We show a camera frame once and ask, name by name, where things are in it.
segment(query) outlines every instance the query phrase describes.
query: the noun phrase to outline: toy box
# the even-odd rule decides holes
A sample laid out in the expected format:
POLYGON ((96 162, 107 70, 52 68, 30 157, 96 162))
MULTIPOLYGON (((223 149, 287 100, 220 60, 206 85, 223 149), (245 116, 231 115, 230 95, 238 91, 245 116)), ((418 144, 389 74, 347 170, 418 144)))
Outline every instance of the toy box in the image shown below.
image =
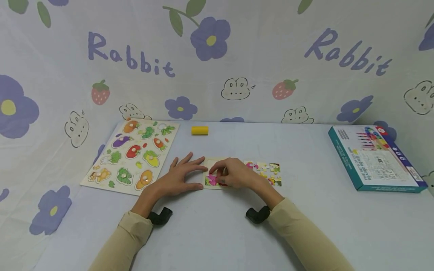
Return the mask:
POLYGON ((332 126, 329 136, 357 191, 420 193, 427 188, 381 126, 332 126))

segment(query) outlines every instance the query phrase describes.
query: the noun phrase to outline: hand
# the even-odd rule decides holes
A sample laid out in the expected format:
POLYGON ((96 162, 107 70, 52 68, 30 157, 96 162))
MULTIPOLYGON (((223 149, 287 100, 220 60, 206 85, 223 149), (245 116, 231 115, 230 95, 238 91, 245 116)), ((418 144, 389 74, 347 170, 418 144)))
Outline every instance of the hand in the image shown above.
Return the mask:
POLYGON ((189 162, 192 156, 193 153, 190 152, 179 163, 178 157, 176 157, 170 165, 169 172, 152 184, 157 187, 161 196, 176 196, 186 191, 202 190, 204 188, 201 183, 185 183, 187 174, 196 170, 208 170, 207 167, 200 166, 205 157, 189 162))
POLYGON ((273 209, 284 197, 279 194, 264 177, 256 174, 238 158, 227 158, 218 161, 210 169, 210 174, 217 170, 218 183, 224 183, 235 188, 252 189, 270 209, 273 209))
POLYGON ((207 167, 199 165, 205 160, 205 157, 189 162, 192 156, 193 153, 190 152, 179 163, 178 157, 176 157, 170 165, 169 172, 142 191, 131 212, 147 218, 155 203, 161 197, 175 196, 186 191, 203 189, 204 186, 201 183, 185 183, 185 176, 190 172, 208 170, 207 167))
POLYGON ((210 169, 210 174, 217 170, 218 183, 224 183, 235 188, 247 187, 252 189, 257 183, 267 180, 249 169, 238 158, 227 158, 218 161, 210 169))

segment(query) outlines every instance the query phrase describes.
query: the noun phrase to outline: yellow wooden cylinder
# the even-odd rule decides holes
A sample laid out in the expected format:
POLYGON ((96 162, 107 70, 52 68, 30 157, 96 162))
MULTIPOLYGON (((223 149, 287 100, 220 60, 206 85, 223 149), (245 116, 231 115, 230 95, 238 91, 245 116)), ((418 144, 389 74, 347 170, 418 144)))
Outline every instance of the yellow wooden cylinder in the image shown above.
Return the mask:
POLYGON ((199 134, 208 134, 208 126, 192 126, 191 127, 191 134, 192 135, 199 135, 199 134))

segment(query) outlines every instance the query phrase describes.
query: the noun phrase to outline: left hand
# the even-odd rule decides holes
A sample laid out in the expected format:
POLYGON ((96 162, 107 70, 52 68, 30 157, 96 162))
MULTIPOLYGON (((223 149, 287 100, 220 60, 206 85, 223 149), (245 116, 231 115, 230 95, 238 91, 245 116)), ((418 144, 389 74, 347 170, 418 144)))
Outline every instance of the left hand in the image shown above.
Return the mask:
POLYGON ((169 172, 142 191, 131 211, 147 218, 154 204, 161 197, 176 196, 187 191, 202 190, 204 186, 201 183, 185 183, 185 176, 190 172, 208 170, 207 167, 199 165, 205 161, 205 157, 189 162, 192 157, 193 153, 190 152, 179 163, 178 157, 176 157, 170 165, 169 172))
POLYGON ((160 191, 161 196, 176 196, 187 191, 202 190, 204 188, 201 183, 185 183, 187 174, 196 170, 208 170, 207 167, 200 166, 205 161, 204 156, 189 162, 192 156, 193 153, 190 152, 179 163, 178 157, 176 157, 170 165, 169 172, 153 184, 160 191))

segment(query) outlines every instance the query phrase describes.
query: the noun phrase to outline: wooden peg puzzle board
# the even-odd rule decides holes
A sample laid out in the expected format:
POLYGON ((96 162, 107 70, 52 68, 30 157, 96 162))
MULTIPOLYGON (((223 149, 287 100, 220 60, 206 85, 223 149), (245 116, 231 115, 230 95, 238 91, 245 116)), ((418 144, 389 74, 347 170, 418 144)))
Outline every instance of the wooden peg puzzle board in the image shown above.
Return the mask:
POLYGON ((82 186, 140 195, 157 180, 179 124, 127 119, 120 123, 82 186))
MULTIPOLYGON (((212 157, 207 158, 204 161, 204 166, 208 169, 217 163, 220 160, 226 159, 225 157, 212 157)), ((282 176, 280 171, 279 163, 264 163, 264 162, 253 162, 253 161, 244 161, 244 164, 254 170, 256 173, 266 178, 270 185, 272 186, 282 186, 282 176)), ((232 187, 227 186, 225 184, 217 183, 217 171, 213 174, 209 174, 209 172, 203 173, 202 184, 205 189, 232 189, 232 187)))

